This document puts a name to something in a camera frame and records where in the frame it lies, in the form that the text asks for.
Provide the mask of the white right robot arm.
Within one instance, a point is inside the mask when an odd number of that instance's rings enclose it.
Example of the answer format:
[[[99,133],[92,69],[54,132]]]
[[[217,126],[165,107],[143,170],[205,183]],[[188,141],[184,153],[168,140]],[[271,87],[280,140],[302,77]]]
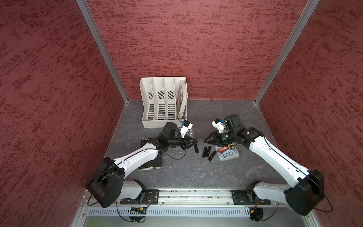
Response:
[[[238,115],[212,122],[216,129],[204,142],[217,147],[240,144],[264,159],[286,181],[286,184],[272,184],[255,181],[245,189],[250,204],[260,200],[272,200],[289,205],[296,213],[306,216],[325,198],[324,176],[318,170],[293,161],[275,147],[265,135],[251,127],[245,128]]]

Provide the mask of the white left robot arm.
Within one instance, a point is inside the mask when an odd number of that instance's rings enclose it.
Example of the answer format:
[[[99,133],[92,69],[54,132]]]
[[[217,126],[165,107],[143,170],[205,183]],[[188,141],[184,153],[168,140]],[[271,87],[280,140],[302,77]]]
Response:
[[[177,124],[168,122],[163,127],[158,137],[151,137],[139,149],[121,158],[109,157],[101,160],[87,184],[90,196],[102,208],[111,206],[122,199],[135,200],[137,203],[145,203],[147,189],[138,180],[126,181],[125,178],[149,161],[155,160],[159,154],[166,153],[169,148],[180,147],[186,151],[192,146],[197,146],[198,141],[187,135],[193,124],[188,121]]]

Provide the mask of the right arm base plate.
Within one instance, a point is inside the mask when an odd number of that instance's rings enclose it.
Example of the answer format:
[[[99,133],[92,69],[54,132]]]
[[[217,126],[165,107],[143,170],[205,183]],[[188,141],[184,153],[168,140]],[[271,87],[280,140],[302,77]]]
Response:
[[[232,199],[234,205],[270,205],[270,200],[261,200],[253,190],[232,190]]]

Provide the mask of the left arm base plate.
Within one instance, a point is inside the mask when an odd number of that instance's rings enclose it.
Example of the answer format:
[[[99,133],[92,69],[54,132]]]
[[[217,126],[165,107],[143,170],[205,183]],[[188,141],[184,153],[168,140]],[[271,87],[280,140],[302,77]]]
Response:
[[[159,200],[159,190],[146,189],[136,199],[120,199],[122,205],[156,205]]]

